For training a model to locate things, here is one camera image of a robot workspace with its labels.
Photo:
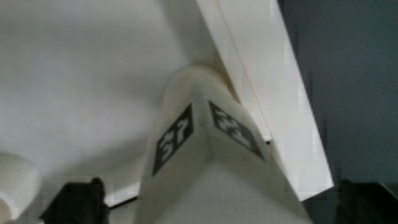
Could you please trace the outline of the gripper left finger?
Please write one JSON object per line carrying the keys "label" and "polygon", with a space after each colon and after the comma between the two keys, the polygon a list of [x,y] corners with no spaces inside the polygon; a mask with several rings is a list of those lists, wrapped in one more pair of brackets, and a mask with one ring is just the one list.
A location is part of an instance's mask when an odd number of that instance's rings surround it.
{"label": "gripper left finger", "polygon": [[102,179],[68,183],[42,215],[45,224],[109,224],[109,214]]}

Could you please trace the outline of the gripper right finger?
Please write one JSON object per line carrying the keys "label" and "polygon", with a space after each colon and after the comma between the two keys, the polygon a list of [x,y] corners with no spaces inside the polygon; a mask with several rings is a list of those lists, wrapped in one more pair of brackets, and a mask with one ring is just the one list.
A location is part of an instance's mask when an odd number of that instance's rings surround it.
{"label": "gripper right finger", "polygon": [[342,181],[335,224],[398,224],[398,183]]}

